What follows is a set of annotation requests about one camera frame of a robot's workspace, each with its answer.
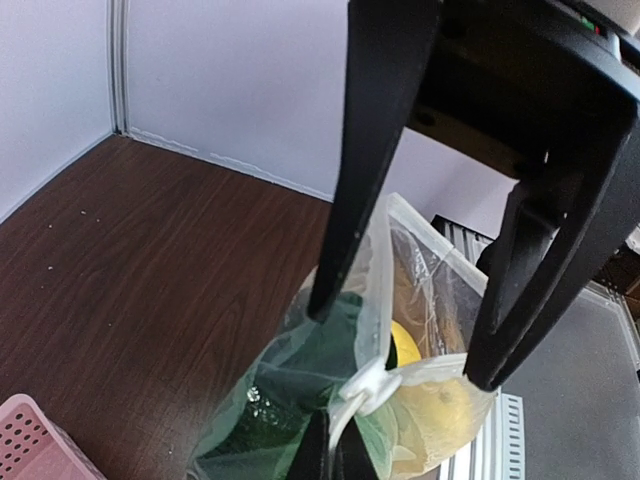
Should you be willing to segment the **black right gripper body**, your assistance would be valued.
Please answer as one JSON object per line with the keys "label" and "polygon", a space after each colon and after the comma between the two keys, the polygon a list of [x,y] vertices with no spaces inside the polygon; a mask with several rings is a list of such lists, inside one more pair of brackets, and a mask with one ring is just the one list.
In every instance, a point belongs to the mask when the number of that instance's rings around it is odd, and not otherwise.
{"label": "black right gripper body", "polygon": [[639,37],[582,1],[445,1],[409,129],[510,178],[639,99]]}

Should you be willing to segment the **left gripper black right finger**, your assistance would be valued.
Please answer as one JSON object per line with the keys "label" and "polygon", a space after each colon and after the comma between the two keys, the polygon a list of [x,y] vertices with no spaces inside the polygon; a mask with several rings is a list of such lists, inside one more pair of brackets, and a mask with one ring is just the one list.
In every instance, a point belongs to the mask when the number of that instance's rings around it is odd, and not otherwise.
{"label": "left gripper black right finger", "polygon": [[363,436],[354,419],[347,424],[335,451],[333,478],[338,480],[377,480]]}

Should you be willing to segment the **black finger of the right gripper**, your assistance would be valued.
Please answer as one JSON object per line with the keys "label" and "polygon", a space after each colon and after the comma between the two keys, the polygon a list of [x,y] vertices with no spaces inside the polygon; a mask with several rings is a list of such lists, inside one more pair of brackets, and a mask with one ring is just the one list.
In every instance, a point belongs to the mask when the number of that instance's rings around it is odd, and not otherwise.
{"label": "black finger of the right gripper", "polygon": [[513,374],[639,223],[639,104],[562,138],[509,194],[464,373]]}
{"label": "black finger of the right gripper", "polygon": [[351,1],[341,159],[307,305],[323,321],[346,281],[417,98],[441,2]]}

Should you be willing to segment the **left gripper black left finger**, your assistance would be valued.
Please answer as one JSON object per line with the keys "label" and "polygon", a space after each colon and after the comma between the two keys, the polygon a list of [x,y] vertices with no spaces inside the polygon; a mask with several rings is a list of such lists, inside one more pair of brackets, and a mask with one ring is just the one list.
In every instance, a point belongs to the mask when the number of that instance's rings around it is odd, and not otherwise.
{"label": "left gripper black left finger", "polygon": [[329,416],[314,412],[287,473],[287,480],[329,480]]}

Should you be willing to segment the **green bok choy toy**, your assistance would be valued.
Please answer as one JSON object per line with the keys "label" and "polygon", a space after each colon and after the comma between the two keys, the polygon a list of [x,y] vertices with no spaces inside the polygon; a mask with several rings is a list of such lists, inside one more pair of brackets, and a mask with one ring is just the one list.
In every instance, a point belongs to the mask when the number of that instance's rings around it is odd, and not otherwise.
{"label": "green bok choy toy", "polygon": [[187,469],[191,479],[286,479],[314,412],[329,416],[331,478],[351,419],[378,479],[391,475],[398,387],[388,294],[352,288],[322,322],[308,318],[310,291],[293,298],[275,337],[213,414]]}

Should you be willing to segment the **pale yellow wrinkled fruit toy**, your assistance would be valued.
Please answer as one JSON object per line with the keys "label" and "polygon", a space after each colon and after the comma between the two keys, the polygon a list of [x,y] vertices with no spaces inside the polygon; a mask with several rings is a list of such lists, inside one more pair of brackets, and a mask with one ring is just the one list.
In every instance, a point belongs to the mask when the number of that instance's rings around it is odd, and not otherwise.
{"label": "pale yellow wrinkled fruit toy", "polygon": [[449,459],[477,436],[495,399],[465,377],[400,387],[391,398],[391,477],[415,479]]}

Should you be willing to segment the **clear zip top bag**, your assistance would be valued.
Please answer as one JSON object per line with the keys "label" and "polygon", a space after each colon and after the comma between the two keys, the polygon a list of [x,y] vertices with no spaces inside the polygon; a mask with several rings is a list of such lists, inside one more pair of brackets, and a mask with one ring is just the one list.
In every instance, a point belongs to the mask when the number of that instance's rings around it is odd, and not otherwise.
{"label": "clear zip top bag", "polygon": [[311,417],[329,444],[354,424],[379,479],[418,479],[471,442],[493,393],[464,375],[485,276],[403,197],[382,197],[328,317],[305,281],[216,409],[191,479],[283,479]]}

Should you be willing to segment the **yellow lemon toy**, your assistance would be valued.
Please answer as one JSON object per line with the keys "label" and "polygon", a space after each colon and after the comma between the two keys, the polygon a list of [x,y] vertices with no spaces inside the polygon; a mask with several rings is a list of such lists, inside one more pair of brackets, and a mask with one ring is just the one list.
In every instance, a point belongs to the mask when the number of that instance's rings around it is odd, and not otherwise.
{"label": "yellow lemon toy", "polygon": [[391,323],[391,334],[396,347],[397,366],[404,367],[422,359],[420,350],[410,333],[395,320]]}

